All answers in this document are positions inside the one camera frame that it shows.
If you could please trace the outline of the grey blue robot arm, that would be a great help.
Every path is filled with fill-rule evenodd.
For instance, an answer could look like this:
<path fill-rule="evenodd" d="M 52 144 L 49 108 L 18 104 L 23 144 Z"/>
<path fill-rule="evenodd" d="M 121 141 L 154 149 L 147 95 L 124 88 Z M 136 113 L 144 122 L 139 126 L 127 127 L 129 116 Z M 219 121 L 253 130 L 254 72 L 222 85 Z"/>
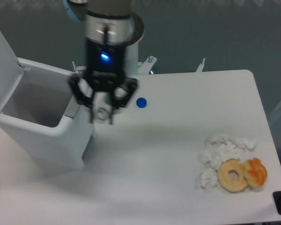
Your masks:
<path fill-rule="evenodd" d="M 97 93 L 109 96 L 111 120 L 114 111 L 124 108 L 138 87 L 135 78 L 125 72 L 126 47 L 132 36 L 129 0 L 67 0 L 75 17 L 85 22 L 86 69 L 73 74 L 68 83 L 80 105 L 89 109 L 94 121 Z"/>

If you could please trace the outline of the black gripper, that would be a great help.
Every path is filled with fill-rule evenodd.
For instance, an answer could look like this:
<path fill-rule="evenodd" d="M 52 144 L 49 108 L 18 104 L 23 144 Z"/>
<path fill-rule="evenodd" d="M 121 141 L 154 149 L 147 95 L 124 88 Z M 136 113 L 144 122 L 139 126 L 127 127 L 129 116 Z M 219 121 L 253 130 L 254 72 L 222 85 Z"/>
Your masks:
<path fill-rule="evenodd" d="M 135 78 L 124 71 L 126 42 L 96 42 L 86 39 L 86 70 L 72 75 L 68 83 L 80 105 L 89 107 L 90 123 L 94 122 L 94 99 L 97 92 L 109 94 L 110 125 L 113 125 L 114 108 L 125 108 L 138 87 Z M 93 90 L 90 97 L 83 94 L 79 81 L 84 79 Z"/>

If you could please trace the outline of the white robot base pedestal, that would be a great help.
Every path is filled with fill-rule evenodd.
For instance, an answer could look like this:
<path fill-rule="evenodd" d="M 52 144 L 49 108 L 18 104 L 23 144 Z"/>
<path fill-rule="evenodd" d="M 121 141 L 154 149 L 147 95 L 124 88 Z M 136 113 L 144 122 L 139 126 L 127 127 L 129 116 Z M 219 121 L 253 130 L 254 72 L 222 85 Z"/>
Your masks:
<path fill-rule="evenodd" d="M 144 22 L 135 12 L 131 13 L 129 23 L 131 36 L 126 47 L 125 55 L 125 73 L 127 76 L 138 74 L 138 45 L 144 35 Z"/>

